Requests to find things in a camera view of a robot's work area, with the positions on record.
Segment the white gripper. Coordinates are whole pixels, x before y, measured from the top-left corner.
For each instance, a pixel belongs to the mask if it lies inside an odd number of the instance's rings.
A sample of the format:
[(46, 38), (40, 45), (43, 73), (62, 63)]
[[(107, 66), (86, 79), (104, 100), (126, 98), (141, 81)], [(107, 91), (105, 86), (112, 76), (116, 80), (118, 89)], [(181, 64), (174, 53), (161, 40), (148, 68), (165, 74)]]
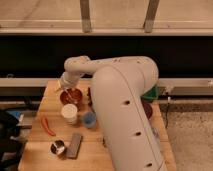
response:
[(80, 77), (77, 75), (71, 75), (68, 73), (63, 73), (59, 79), (60, 86), (62, 89), (75, 88), (78, 84)]

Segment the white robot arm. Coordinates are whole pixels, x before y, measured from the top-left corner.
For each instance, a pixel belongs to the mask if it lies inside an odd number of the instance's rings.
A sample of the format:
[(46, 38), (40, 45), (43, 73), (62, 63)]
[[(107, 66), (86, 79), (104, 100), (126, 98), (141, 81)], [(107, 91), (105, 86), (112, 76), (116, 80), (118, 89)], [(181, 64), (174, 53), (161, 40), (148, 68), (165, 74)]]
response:
[(92, 77), (93, 109), (115, 171), (167, 171), (141, 102), (158, 81), (156, 63), (144, 56), (71, 57), (64, 63), (59, 85), (74, 88), (85, 74)]

